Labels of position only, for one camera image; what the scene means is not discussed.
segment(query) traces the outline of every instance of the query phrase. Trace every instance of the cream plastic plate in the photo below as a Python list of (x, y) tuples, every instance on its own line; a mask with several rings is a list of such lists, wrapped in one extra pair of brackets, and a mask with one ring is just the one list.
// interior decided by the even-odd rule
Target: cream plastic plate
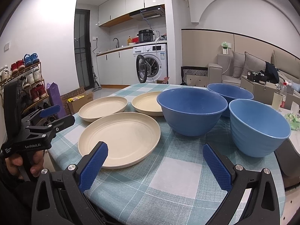
[(160, 137), (161, 129), (153, 118), (137, 112), (121, 112), (91, 123), (79, 138), (78, 150), (84, 156), (103, 141), (108, 146), (103, 168), (124, 168), (146, 158)]
[(127, 103), (127, 99), (121, 96), (103, 97), (86, 103), (78, 114), (83, 120), (94, 122), (104, 116), (124, 111)]
[(139, 113), (149, 116), (163, 116), (161, 106), (157, 103), (157, 96), (161, 91), (153, 91), (135, 97), (131, 104)]

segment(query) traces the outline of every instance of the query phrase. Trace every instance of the hand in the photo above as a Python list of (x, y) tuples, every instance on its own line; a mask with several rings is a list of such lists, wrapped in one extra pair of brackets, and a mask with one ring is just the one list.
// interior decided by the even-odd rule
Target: hand
[[(9, 158), (5, 159), (6, 166), (11, 175), (17, 176), (19, 179), (23, 179), (18, 167), (23, 165), (23, 159), (19, 154), (13, 154)], [(33, 162), (35, 163), (30, 172), (34, 177), (38, 177), (42, 171), (44, 164), (43, 151), (37, 151), (33, 155)]]

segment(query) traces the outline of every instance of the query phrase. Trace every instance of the faucet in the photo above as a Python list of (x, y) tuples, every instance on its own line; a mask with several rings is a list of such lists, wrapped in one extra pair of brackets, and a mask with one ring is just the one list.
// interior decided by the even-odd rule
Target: faucet
[(115, 39), (117, 39), (117, 41), (118, 41), (118, 44), (116, 45), (116, 48), (119, 48), (119, 47), (120, 47), (120, 44), (119, 44), (118, 38), (114, 38), (112, 41), (114, 41)]

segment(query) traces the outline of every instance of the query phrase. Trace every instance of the bottle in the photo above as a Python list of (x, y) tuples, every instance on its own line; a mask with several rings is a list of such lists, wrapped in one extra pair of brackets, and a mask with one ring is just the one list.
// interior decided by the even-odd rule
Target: bottle
[(283, 82), (283, 86), (281, 87), (281, 90), (280, 90), (280, 95), (283, 96), (282, 102), (280, 104), (280, 108), (284, 108), (285, 100), (287, 98), (287, 84), (286, 84), (286, 82)]
[(129, 46), (129, 43), (132, 43), (132, 39), (129, 37), (127, 40), (127, 45)]

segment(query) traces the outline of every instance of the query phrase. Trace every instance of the light blue bowl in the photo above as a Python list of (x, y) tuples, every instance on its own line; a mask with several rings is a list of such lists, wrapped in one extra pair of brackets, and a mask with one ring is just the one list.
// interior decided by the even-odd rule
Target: light blue bowl
[[(235, 85), (228, 85), (228, 84), (209, 84), (207, 86), (208, 90), (218, 93), (219, 95), (223, 96), (228, 104), (235, 100), (235, 99), (253, 99), (253, 94), (243, 88), (240, 88)], [(222, 116), (229, 118), (230, 111), (227, 108), (223, 113)]]
[(253, 100), (229, 103), (231, 136), (239, 150), (251, 157), (265, 157), (291, 134), (287, 120), (273, 108)]
[(157, 96), (157, 102), (170, 127), (186, 136), (210, 131), (228, 106), (221, 95), (196, 88), (164, 91)]

